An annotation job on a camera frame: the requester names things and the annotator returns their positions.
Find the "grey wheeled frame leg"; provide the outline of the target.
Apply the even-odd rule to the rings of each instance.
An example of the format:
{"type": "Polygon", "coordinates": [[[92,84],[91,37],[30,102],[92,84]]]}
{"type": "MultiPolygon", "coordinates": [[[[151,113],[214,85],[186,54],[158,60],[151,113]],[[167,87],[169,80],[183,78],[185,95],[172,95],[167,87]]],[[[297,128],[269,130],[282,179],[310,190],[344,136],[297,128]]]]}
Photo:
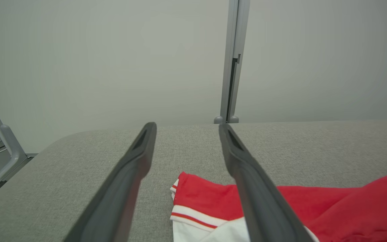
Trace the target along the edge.
{"type": "Polygon", "coordinates": [[[0,170],[0,188],[19,172],[32,156],[27,155],[19,141],[15,137],[13,131],[8,125],[2,123],[0,119],[0,138],[5,145],[6,150],[10,154],[10,160],[0,170]]]}

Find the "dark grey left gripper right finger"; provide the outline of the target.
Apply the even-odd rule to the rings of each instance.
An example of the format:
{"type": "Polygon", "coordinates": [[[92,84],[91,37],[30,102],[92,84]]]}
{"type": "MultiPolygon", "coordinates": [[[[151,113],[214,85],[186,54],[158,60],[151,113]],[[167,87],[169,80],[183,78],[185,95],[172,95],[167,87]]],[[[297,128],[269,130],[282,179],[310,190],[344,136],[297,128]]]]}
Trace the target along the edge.
{"type": "Polygon", "coordinates": [[[250,242],[314,242],[232,127],[219,125],[227,171],[235,180],[250,242]]]}

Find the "red and white jersey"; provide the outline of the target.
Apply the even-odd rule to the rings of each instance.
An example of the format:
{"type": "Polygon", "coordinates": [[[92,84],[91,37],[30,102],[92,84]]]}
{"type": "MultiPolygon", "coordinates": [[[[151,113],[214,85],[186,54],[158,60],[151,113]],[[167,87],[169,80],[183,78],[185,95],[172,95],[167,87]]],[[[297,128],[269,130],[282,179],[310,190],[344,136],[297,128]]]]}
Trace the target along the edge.
{"type": "MultiPolygon", "coordinates": [[[[358,188],[278,190],[314,242],[387,242],[387,176],[358,188]]],[[[174,242],[250,242],[236,185],[183,172],[170,191],[174,242]]]]}

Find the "grey partition post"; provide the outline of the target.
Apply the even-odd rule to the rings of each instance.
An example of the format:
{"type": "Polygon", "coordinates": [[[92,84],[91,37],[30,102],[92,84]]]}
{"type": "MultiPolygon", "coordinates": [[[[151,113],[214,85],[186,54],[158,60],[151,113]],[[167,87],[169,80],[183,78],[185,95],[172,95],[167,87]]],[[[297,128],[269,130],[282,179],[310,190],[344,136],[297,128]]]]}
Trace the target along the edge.
{"type": "Polygon", "coordinates": [[[235,106],[241,78],[251,0],[229,0],[220,114],[214,124],[238,123],[235,106]]]}

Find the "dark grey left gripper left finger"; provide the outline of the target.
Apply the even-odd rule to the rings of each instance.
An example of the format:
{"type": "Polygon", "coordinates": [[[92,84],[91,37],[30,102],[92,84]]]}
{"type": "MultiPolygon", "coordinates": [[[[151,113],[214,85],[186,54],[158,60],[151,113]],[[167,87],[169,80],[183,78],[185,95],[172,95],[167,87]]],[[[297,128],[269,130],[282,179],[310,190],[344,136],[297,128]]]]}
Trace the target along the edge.
{"type": "Polygon", "coordinates": [[[144,125],[63,242],[127,242],[139,187],[153,160],[157,125],[144,125]]]}

